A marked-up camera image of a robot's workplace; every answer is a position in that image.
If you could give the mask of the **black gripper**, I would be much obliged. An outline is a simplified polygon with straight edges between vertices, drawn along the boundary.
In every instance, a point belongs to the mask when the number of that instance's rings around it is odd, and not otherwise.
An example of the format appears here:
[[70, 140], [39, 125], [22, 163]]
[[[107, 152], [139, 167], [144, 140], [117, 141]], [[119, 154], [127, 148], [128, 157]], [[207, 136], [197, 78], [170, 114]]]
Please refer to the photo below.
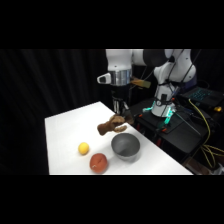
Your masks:
[[131, 114], [130, 108], [127, 105], [129, 98], [129, 86], [112, 86], [111, 87], [113, 107], [115, 108], [115, 113], [120, 113], [120, 110], [124, 109], [125, 121], [132, 125], [134, 123], [133, 116]]

